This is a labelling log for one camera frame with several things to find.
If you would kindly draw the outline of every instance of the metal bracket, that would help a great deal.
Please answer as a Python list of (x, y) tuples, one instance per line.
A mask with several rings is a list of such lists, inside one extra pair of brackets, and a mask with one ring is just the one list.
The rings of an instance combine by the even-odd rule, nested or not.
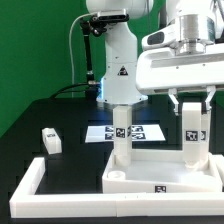
[(215, 86), (207, 86), (207, 93), (208, 93), (208, 96), (205, 100), (205, 105), (206, 105), (206, 111), (208, 112), (212, 109), (210, 102), (216, 93), (216, 87)]
[(173, 104), (174, 104), (174, 113), (176, 114), (176, 116), (178, 116), (179, 115), (179, 102), (178, 102), (178, 100), (177, 100), (177, 98), (176, 98), (176, 96), (177, 96), (177, 89), (169, 89), (168, 90), (168, 94), (169, 94), (169, 97), (170, 97), (170, 99), (172, 100), (172, 102), (173, 102)]

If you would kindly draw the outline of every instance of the white base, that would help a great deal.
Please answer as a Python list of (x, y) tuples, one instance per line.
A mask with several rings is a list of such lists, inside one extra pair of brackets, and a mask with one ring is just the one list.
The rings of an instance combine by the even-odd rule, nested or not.
[(116, 165), (111, 153), (103, 174), (104, 193), (221, 192), (222, 181), (215, 159), (209, 154), (204, 170), (188, 170), (183, 151), (132, 150), (131, 164)]
[[(214, 157), (224, 177), (224, 157)], [(220, 192), (34, 195), (44, 172), (44, 158), (34, 159), (10, 200), (12, 218), (224, 214), (224, 193)]]

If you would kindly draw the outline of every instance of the small white block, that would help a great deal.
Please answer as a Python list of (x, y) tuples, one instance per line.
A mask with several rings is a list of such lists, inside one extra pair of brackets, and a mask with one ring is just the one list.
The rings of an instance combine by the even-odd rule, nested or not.
[(132, 108), (117, 106), (113, 110), (113, 126), (115, 163), (119, 166), (128, 166), (131, 163), (131, 125)]
[(61, 140), (54, 128), (45, 128), (42, 130), (43, 142), (49, 154), (61, 153)]

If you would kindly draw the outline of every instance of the white paper sheet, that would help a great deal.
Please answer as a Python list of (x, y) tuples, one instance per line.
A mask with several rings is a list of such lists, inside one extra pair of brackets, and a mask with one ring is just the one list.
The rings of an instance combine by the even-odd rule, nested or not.
[[(113, 141), (113, 126), (89, 126), (86, 143)], [(165, 141), (160, 126), (132, 125), (132, 141)]]

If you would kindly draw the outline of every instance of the white post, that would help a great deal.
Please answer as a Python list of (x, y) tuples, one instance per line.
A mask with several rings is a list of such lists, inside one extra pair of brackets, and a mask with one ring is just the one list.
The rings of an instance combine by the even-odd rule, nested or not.
[(128, 166), (131, 163), (132, 149), (132, 108), (130, 106), (117, 106), (113, 110), (113, 125), (115, 164)]
[(183, 159), (191, 170), (208, 166), (211, 113), (201, 113), (201, 103), (184, 103), (182, 109)]

